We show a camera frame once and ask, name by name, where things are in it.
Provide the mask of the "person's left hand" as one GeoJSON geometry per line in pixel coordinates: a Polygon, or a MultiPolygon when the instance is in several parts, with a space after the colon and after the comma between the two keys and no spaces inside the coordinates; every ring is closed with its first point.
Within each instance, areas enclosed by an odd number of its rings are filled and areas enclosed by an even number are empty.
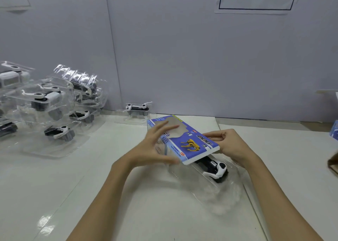
{"type": "Polygon", "coordinates": [[[179,125],[169,125],[168,121],[154,125],[147,131],[145,138],[119,160],[129,169],[158,164],[156,157],[160,154],[155,149],[158,139],[163,134],[178,127],[179,125]]]}

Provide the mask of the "person's right hand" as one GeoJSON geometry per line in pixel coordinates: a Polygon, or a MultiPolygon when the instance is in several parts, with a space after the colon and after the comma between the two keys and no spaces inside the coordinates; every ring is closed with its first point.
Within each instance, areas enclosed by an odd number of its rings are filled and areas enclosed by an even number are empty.
{"type": "Polygon", "coordinates": [[[245,169],[250,169],[261,161],[260,157],[247,145],[234,129],[219,130],[225,131],[224,140],[215,141],[222,154],[230,157],[234,162],[245,169]]]}

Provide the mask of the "blue toy packaging box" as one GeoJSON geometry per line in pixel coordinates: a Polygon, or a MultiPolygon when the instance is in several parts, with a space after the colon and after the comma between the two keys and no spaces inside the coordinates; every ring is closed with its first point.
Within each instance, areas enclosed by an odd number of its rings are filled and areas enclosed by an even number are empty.
{"type": "Polygon", "coordinates": [[[150,129],[166,121],[169,126],[178,125],[178,128],[165,132],[158,139],[155,148],[159,154],[176,156],[184,165],[189,165],[220,149],[218,144],[175,115],[149,119],[147,127],[150,129]]]}

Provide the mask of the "person's left forearm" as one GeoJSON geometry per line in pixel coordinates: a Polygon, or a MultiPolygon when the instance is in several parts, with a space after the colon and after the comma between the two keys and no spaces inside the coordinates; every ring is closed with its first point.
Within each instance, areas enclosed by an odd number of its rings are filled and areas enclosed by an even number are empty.
{"type": "Polygon", "coordinates": [[[103,186],[66,241],[111,241],[122,191],[132,169],[128,154],[112,164],[103,186]]]}

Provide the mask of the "person's right forearm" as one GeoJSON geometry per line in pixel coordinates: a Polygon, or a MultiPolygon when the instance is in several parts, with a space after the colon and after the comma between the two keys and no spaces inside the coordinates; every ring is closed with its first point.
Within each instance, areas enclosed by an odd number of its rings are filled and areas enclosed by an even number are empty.
{"type": "Polygon", "coordinates": [[[242,165],[250,176],[273,241],[323,241],[256,153],[248,153],[242,165]]]}

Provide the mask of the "black white robot dog toy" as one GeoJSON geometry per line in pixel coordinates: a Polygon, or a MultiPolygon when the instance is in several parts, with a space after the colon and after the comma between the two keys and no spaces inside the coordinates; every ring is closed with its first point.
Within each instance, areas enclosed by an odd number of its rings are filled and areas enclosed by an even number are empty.
{"type": "Polygon", "coordinates": [[[212,155],[195,161],[195,164],[199,167],[203,176],[218,184],[223,183],[229,173],[226,164],[212,155]]]}

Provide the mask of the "clear plastic blister tray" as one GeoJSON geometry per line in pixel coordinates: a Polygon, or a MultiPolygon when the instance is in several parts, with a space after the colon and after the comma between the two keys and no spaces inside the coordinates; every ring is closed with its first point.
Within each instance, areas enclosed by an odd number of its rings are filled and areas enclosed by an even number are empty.
{"type": "Polygon", "coordinates": [[[195,162],[184,165],[167,166],[168,171],[180,183],[180,186],[190,192],[210,212],[216,215],[225,214],[237,204],[241,198],[242,181],[235,163],[222,155],[220,150],[210,154],[226,164],[228,175],[223,183],[215,183],[201,174],[195,162]]]}

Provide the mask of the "single blister packed dog toy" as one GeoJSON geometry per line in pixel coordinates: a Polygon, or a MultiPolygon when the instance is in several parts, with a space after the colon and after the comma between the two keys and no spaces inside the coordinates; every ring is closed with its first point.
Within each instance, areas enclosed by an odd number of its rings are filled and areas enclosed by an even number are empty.
{"type": "Polygon", "coordinates": [[[115,111],[114,121],[118,124],[146,126],[153,102],[127,103],[124,109],[115,111]]]}

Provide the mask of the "blue white box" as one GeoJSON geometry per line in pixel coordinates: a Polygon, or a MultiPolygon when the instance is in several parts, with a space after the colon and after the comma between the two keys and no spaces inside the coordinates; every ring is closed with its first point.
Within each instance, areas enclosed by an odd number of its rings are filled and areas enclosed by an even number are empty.
{"type": "Polygon", "coordinates": [[[338,120],[333,123],[329,136],[338,141],[338,120]]]}

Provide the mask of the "brown cardboard box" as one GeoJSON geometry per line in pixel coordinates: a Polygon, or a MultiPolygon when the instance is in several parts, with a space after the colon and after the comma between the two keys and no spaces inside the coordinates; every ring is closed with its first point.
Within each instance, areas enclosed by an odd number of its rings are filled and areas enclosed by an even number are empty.
{"type": "Polygon", "coordinates": [[[327,167],[338,178],[338,151],[327,161],[327,167]]]}

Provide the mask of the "pile of blister packed toys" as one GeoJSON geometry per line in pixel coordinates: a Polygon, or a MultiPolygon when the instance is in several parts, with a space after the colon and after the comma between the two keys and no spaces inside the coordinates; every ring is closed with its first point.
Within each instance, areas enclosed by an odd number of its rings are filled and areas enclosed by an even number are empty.
{"type": "Polygon", "coordinates": [[[42,79],[32,71],[0,61],[0,151],[67,156],[104,124],[108,82],[61,64],[42,79]]]}

